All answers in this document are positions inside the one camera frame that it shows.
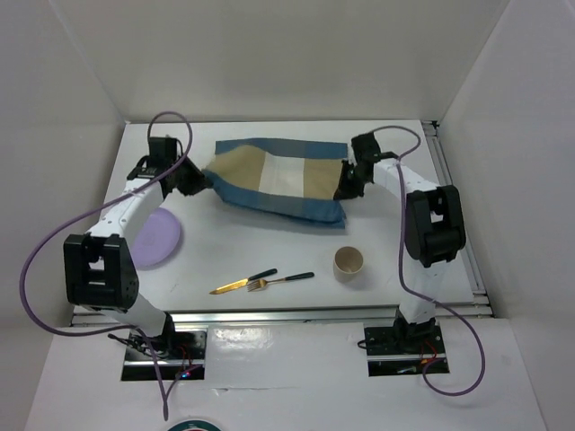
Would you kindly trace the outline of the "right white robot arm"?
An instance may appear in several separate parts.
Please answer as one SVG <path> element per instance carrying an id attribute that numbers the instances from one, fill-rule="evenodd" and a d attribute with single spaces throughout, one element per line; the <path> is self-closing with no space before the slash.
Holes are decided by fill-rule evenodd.
<path id="1" fill-rule="evenodd" d="M 466 243 L 459 191 L 425 180 L 402 157 L 383 152 L 375 133 L 351 139 L 355 161 L 342 163 L 334 198 L 359 198 L 368 183 L 393 194 L 401 204 L 398 275 L 404 291 L 394 317 L 391 341 L 411 352 L 430 339 L 447 266 Z"/>

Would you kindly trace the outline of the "lilac plastic plate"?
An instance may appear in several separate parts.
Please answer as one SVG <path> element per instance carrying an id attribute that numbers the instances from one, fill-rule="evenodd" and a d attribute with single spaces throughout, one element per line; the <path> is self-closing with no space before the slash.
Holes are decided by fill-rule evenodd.
<path id="1" fill-rule="evenodd" d="M 136 269 L 151 268 L 168 259 L 181 238 L 181 222 L 169 210 L 156 209 L 130 246 Z"/>

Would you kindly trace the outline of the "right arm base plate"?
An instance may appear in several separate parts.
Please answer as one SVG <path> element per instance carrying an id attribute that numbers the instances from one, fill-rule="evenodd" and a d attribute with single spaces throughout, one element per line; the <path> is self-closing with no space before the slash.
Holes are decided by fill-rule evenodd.
<path id="1" fill-rule="evenodd" d="M 422 374 L 429 365 L 429 374 L 448 374 L 446 348 L 441 328 L 436 325 L 424 339 L 400 342 L 391 327 L 365 327 L 364 338 L 357 347 L 367 355 L 370 377 Z"/>

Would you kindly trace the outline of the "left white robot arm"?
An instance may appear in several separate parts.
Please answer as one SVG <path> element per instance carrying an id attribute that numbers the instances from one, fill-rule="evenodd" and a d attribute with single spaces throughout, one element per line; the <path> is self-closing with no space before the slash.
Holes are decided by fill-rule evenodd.
<path id="1" fill-rule="evenodd" d="M 139 293 L 130 247 L 149 216 L 170 193 L 194 196 L 211 181 L 184 155 L 170 136 L 150 137 L 149 154 L 129 173 L 124 190 L 109 211 L 83 234 L 63 245 L 68 302 L 102 312 L 142 330 L 146 349 L 166 358 L 177 348 L 173 318 Z"/>

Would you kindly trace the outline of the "beige plastic cup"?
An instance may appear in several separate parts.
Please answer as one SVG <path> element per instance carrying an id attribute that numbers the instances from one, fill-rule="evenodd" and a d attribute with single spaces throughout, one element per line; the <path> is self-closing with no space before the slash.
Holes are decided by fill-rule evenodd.
<path id="1" fill-rule="evenodd" d="M 363 269 L 364 258 L 359 249 L 345 246 L 335 252 L 332 265 L 334 277 L 341 283 L 347 283 Z"/>

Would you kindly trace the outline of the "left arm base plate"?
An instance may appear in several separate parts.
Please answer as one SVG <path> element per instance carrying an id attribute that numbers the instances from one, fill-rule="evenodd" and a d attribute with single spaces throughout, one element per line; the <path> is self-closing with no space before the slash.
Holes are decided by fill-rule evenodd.
<path id="1" fill-rule="evenodd" d="M 208 333 L 205 330 L 178 331 L 173 340 L 174 344 L 167 347 L 159 339 L 152 339 L 162 379 L 171 381 L 179 375 L 183 381 L 203 380 Z M 119 343 L 125 347 L 121 381 L 154 381 L 152 354 L 141 335 L 131 331 L 125 338 L 119 338 Z"/>

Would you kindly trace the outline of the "blue and beige cloth placemat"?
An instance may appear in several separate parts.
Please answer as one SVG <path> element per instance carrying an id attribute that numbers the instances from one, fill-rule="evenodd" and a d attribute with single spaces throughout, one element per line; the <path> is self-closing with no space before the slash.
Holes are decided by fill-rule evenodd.
<path id="1" fill-rule="evenodd" d="M 335 196 L 348 154 L 348 145 L 339 142 L 220 140 L 203 173 L 227 204 L 343 229 L 346 215 Z"/>

